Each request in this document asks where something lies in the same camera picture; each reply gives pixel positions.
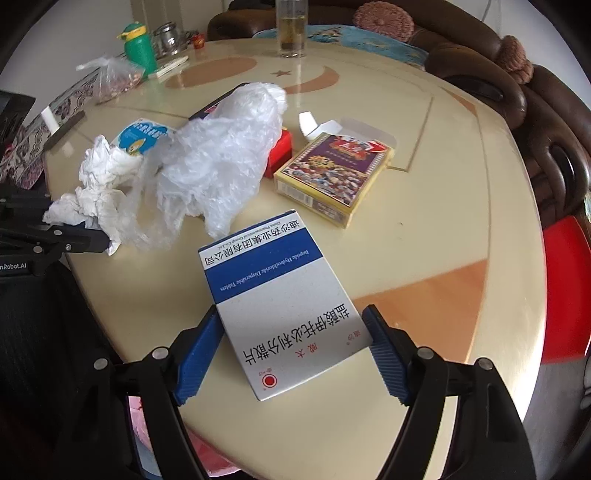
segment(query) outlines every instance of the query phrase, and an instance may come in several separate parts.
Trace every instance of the plastic bag of snacks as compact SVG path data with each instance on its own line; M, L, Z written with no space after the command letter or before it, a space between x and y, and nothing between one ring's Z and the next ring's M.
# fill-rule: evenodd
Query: plastic bag of snacks
M95 86L94 97L98 103L107 102L120 93L135 87L144 75L144 68L131 63L127 59L114 57L100 57L83 65L76 70L100 68Z

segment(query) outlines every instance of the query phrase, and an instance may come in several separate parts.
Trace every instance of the green water bottle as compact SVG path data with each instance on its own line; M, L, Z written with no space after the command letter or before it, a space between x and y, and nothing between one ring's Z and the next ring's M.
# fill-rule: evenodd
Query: green water bottle
M158 68L156 55L152 49L150 36L146 33L146 26L139 22L127 25L119 35L125 41L125 55L130 61L145 68L144 78L154 73Z

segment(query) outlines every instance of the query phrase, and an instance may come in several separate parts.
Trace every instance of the wall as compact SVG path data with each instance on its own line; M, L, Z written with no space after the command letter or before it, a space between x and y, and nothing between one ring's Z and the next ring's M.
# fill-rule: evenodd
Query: wall
M470 15L482 18L488 0L450 0ZM591 108L591 84L570 48L527 0L492 0L485 22L501 37L513 35L528 58L551 70Z
M223 0L178 0L185 30L207 32L209 21L224 10Z
M132 22L129 0L60 0L29 30L0 74L0 89L37 100L25 119L41 110L88 72L76 66L101 55L118 55L117 35Z
M153 32L159 26L175 22L183 30L183 18L178 0L131 0L134 20L142 22Z
M134 18L154 31L166 22L176 22L181 30L207 32L212 17L221 13L224 0L131 0Z

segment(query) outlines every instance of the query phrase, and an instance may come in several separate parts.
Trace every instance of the red chair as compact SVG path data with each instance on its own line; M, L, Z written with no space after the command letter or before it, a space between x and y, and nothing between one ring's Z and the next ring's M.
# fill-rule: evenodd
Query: red chair
M591 249L577 220L544 230L548 308L542 363L583 358L591 339Z

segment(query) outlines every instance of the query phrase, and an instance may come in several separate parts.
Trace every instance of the brown leather sofa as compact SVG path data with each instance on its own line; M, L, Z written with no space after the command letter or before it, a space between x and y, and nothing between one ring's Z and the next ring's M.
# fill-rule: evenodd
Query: brown leather sofa
M499 112L524 159L542 226L577 209L589 189L591 112L542 66L519 85L498 65L502 41L446 0L388 0L415 22L409 44L429 52L426 70ZM352 25L365 0L309 0L309 23ZM212 18L208 40L250 38L275 27L275 10L231 10Z

